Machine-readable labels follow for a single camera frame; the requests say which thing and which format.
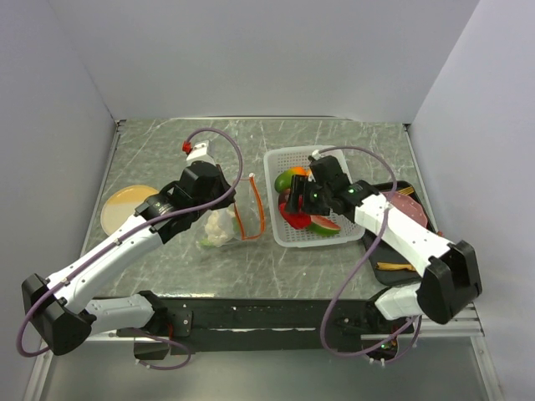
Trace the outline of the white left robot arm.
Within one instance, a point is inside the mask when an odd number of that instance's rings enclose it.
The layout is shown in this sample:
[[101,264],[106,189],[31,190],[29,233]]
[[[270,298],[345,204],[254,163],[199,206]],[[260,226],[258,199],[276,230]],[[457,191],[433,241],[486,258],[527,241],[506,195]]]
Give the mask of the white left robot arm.
[[101,301],[95,295],[138,258],[189,230],[206,211],[228,207],[235,187],[219,165],[193,162],[179,180],[148,196],[116,232],[77,261],[47,278],[28,277],[22,284],[23,322],[32,324],[57,356],[109,330],[136,328],[150,336],[165,332],[168,309],[153,292]]

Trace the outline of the watermelon slice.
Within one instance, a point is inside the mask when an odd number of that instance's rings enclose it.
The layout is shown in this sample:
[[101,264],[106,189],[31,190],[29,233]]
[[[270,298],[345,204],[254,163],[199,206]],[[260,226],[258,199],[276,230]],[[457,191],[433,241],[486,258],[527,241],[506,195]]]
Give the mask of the watermelon slice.
[[311,222],[306,229],[319,236],[335,236],[341,227],[325,216],[310,216]]

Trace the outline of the white cauliflower toy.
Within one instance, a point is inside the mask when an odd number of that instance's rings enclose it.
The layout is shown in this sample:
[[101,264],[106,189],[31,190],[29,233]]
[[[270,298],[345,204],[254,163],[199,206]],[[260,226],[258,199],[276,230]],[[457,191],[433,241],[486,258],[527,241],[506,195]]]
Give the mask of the white cauliflower toy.
[[237,234],[235,213],[229,209],[212,211],[204,225],[204,232],[201,246],[221,247],[234,240]]

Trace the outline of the red bell pepper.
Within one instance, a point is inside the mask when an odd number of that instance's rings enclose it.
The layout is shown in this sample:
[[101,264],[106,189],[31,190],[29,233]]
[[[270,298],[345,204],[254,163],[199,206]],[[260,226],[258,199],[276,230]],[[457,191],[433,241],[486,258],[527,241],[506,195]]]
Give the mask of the red bell pepper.
[[301,211],[297,213],[289,213],[285,211],[286,203],[282,203],[278,206],[279,213],[282,218],[296,230],[306,229],[312,224],[311,215],[302,213]]

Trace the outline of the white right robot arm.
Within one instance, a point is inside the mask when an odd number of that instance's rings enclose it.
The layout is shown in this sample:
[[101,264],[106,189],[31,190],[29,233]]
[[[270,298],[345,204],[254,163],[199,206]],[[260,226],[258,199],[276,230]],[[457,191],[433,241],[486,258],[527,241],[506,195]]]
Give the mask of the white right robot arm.
[[364,180],[351,182],[339,160],[318,150],[309,156],[311,177],[293,179],[287,212],[336,214],[372,232],[419,274],[418,283],[392,287],[365,314],[367,326],[385,332],[395,319],[425,315],[446,324],[482,293],[474,248],[428,230]]

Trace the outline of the clear zip bag orange zipper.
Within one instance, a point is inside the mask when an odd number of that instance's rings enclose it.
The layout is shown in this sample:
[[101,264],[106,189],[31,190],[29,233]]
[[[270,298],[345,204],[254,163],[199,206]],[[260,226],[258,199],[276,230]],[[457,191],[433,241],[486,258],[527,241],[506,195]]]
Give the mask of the clear zip bag orange zipper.
[[[224,209],[233,211],[237,218],[237,234],[234,240],[229,241],[224,246],[236,246],[246,241],[259,239],[266,230],[266,216],[262,197],[257,188],[257,180],[254,173],[243,176],[236,188],[234,202]],[[202,218],[202,230],[197,237],[196,244],[200,248],[221,248],[212,246],[201,246],[200,240],[205,236],[204,225],[212,211],[208,211]]]

